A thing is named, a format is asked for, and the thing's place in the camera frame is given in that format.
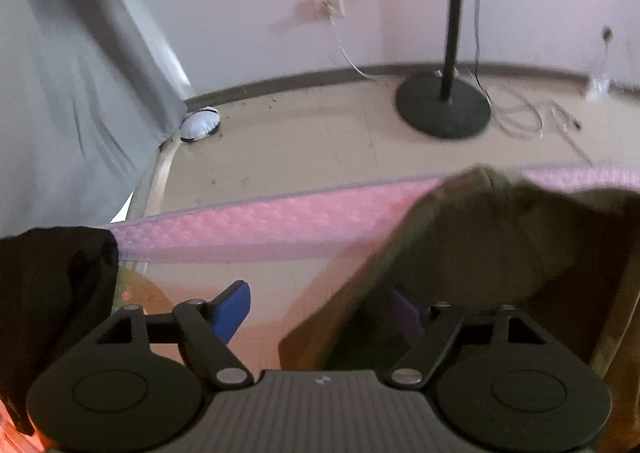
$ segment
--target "brown cloth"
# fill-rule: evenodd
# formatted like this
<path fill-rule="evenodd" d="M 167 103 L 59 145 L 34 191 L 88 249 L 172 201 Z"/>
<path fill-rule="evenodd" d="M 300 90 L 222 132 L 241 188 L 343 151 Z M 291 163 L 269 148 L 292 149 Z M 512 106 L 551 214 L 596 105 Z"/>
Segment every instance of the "brown cloth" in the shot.
<path fill-rule="evenodd" d="M 397 283 L 425 303 L 522 308 L 608 384 L 598 451 L 640 444 L 640 195 L 549 192 L 488 168 L 451 179 L 284 338 L 282 367 L 389 369 L 405 350 L 383 295 Z"/>
<path fill-rule="evenodd" d="M 31 434 L 27 391 L 111 313 L 118 246 L 104 229 L 31 229 L 0 239 L 0 400 Z"/>

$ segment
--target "black lamp pole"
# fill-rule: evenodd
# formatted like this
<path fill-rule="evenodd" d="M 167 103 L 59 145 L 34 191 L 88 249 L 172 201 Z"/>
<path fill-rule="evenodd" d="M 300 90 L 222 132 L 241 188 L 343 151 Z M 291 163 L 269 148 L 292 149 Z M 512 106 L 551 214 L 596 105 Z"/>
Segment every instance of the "black lamp pole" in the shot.
<path fill-rule="evenodd" d="M 475 87 L 454 80 L 458 54 L 462 0 L 449 0 L 447 50 L 442 77 L 416 74 L 396 92 L 396 109 L 415 129 L 438 138 L 460 139 L 481 133 L 491 118 L 484 95 Z"/>

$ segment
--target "black cloth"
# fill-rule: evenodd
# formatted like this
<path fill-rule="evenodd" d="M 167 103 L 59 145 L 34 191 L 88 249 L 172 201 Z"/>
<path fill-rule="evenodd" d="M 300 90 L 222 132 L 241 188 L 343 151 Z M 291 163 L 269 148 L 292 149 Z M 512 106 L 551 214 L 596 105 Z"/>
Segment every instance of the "black cloth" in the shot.
<path fill-rule="evenodd" d="M 0 399 L 33 433 L 29 387 L 111 313 L 118 246 L 104 229 L 31 229 L 0 239 Z"/>

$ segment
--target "power cord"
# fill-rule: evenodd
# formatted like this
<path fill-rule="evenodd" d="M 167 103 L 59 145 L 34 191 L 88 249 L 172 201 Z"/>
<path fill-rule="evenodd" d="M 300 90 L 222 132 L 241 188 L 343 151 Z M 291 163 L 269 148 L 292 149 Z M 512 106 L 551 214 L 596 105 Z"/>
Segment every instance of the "power cord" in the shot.
<path fill-rule="evenodd" d="M 373 74 L 367 74 L 367 73 L 363 72 L 362 70 L 360 70 L 355 65 L 355 63 L 353 63 L 353 61 L 351 61 L 349 59 L 349 56 L 347 55 L 347 52 L 345 52 L 345 50 L 344 50 L 344 46 L 342 45 L 342 38 L 340 37 L 340 32 L 338 32 L 338 27 L 335 25 L 334 17 L 331 16 L 331 14 L 328 14 L 328 18 L 329 18 L 329 21 L 331 22 L 331 25 L 334 27 L 335 38 L 338 40 L 338 47 L 340 47 L 340 52 L 342 52 L 342 55 L 347 60 L 348 64 L 351 65 L 351 68 L 353 68 L 362 77 L 364 77 L 365 79 L 368 79 L 370 81 L 387 81 L 387 80 L 392 80 L 392 79 L 399 79 L 399 78 L 402 77 L 402 76 L 376 76 L 376 75 L 373 75 Z"/>
<path fill-rule="evenodd" d="M 491 107 L 491 116 L 495 124 L 508 136 L 522 140 L 540 138 L 546 133 L 545 117 L 543 112 L 554 123 L 556 130 L 562 138 L 571 146 L 575 153 L 588 165 L 593 165 L 593 161 L 587 153 L 572 139 L 570 133 L 577 133 L 582 130 L 580 121 L 567 112 L 558 102 L 553 99 L 543 99 L 539 102 L 531 102 L 517 90 L 508 86 L 497 86 L 497 88 L 516 97 L 520 102 L 513 106 L 501 106 L 497 104 L 489 95 L 489 92 L 482 86 L 478 77 L 478 67 L 480 62 L 480 5 L 481 0 L 474 0 L 474 36 L 476 40 L 476 55 L 474 61 L 474 71 L 472 77 L 478 84 L 478 88 L 486 96 Z M 516 118 L 516 114 L 530 112 L 534 119 L 534 126 L 527 126 Z"/>

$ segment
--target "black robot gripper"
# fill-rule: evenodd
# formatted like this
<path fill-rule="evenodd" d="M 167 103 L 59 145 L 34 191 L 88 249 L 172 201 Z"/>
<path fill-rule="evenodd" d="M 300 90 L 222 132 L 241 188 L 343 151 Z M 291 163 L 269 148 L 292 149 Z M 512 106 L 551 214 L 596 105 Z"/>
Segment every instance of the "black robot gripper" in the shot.
<path fill-rule="evenodd" d="M 226 342 L 248 286 L 171 314 L 125 307 L 36 380 L 28 412 L 63 452 L 569 452 L 606 425 L 606 385 L 525 313 L 466 314 L 421 305 L 401 287 L 390 306 L 411 347 L 372 371 L 263 371 L 254 383 Z M 178 343 L 186 366 L 150 343 Z"/>

